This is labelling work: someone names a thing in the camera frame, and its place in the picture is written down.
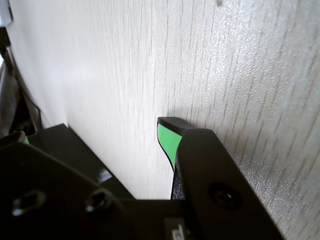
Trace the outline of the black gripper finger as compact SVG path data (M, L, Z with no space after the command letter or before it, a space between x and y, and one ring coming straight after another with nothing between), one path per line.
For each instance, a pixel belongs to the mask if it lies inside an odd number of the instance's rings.
M216 134L179 117L157 119L157 139L202 240L280 240L282 235Z
M0 140L3 240L133 240L124 208L106 189L26 143Z

